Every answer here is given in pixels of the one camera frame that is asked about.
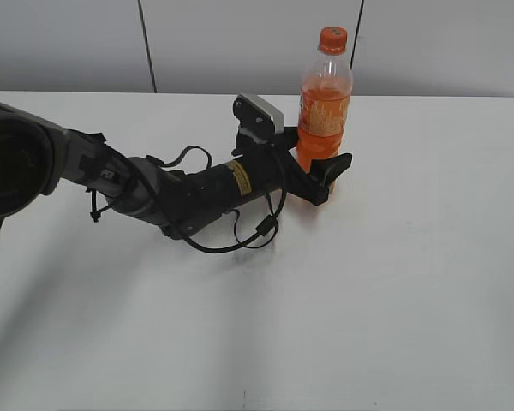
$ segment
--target table surface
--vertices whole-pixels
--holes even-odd
[[[218,162],[233,99],[0,92],[128,155]],[[298,97],[268,99],[296,123]],[[289,198],[259,251],[95,224],[66,181],[8,218],[0,410],[514,409],[514,98],[353,97],[344,148],[332,201]],[[230,244],[232,220],[198,240]]]

